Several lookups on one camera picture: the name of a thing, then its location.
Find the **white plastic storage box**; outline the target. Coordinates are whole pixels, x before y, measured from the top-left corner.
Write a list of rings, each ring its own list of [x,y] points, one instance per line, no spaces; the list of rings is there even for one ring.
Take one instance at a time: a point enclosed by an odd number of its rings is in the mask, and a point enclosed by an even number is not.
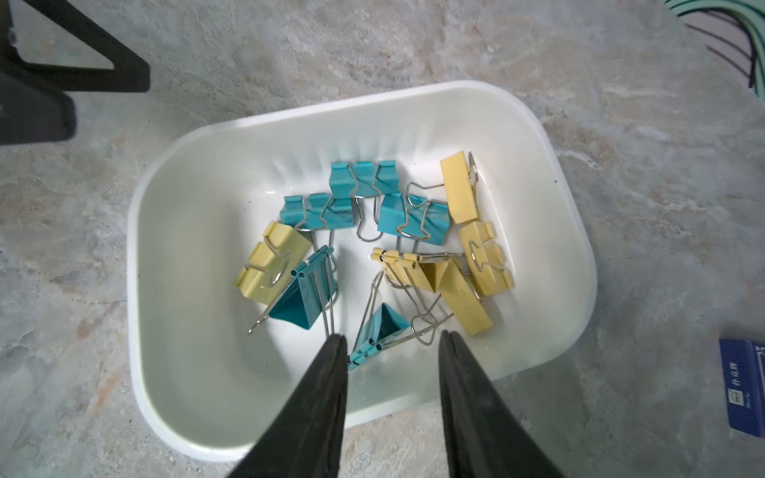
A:
[[[456,81],[236,119],[173,143],[133,195],[127,228],[131,378],[139,409],[175,450],[240,460],[325,340],[282,321],[236,277],[288,195],[325,192],[333,163],[396,162],[436,194],[440,162],[472,153],[478,203],[514,280],[486,302],[468,346],[490,378],[566,352],[598,289],[588,234],[539,119],[514,95]]]

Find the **yellow binder clip long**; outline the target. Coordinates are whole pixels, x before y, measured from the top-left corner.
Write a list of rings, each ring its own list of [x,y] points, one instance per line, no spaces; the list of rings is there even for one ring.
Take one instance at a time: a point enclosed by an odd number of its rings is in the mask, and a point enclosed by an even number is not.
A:
[[[440,162],[449,214],[456,224],[479,218],[474,183],[465,153],[460,151]]]

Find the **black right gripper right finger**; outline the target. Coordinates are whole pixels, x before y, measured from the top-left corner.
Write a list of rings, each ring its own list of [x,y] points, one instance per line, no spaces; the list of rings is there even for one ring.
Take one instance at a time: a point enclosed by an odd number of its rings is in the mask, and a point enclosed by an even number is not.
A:
[[[451,477],[561,477],[512,415],[457,332],[438,347],[441,415]]]

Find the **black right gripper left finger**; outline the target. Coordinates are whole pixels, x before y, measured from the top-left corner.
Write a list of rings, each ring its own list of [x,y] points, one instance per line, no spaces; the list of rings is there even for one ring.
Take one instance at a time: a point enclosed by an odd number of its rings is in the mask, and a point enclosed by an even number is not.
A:
[[[349,373],[347,340],[330,336],[270,427],[231,477],[336,477]]]

